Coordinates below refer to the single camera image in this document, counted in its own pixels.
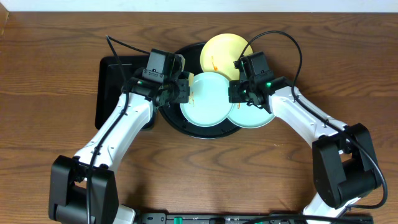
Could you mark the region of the green yellow sponge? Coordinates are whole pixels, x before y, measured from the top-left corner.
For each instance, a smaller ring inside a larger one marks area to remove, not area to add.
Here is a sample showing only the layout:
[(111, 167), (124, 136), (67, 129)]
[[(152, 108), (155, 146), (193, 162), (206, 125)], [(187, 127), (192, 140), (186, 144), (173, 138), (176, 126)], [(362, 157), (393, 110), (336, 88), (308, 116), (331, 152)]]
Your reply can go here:
[(191, 87), (193, 85), (194, 74), (185, 70), (185, 58), (182, 54), (177, 54), (181, 64), (178, 75), (179, 94), (177, 103), (188, 103), (191, 98)]

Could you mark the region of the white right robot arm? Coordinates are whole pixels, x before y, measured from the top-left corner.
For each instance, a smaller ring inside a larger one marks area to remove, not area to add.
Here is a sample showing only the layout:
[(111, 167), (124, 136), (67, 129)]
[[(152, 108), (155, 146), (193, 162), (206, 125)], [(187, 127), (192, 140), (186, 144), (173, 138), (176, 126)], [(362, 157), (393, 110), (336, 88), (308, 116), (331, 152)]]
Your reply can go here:
[(358, 123), (349, 126), (308, 101), (285, 77), (253, 75), (229, 83), (229, 101), (246, 103), (287, 123), (311, 147), (316, 195), (303, 214), (312, 222), (322, 217), (332, 222), (358, 201), (382, 187), (382, 200), (368, 209), (383, 206), (388, 195), (385, 177), (378, 165), (368, 129)]

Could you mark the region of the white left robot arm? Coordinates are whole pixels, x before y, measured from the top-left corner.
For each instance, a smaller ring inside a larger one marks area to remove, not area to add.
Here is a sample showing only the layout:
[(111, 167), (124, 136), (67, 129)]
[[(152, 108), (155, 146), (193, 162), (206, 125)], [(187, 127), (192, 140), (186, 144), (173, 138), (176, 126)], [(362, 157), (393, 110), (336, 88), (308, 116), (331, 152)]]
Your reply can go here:
[(158, 107), (186, 103), (193, 74), (163, 82), (132, 77), (116, 107), (95, 136), (73, 157), (51, 166), (49, 218), (59, 223), (133, 223), (136, 211), (119, 203), (116, 173), (138, 132)]

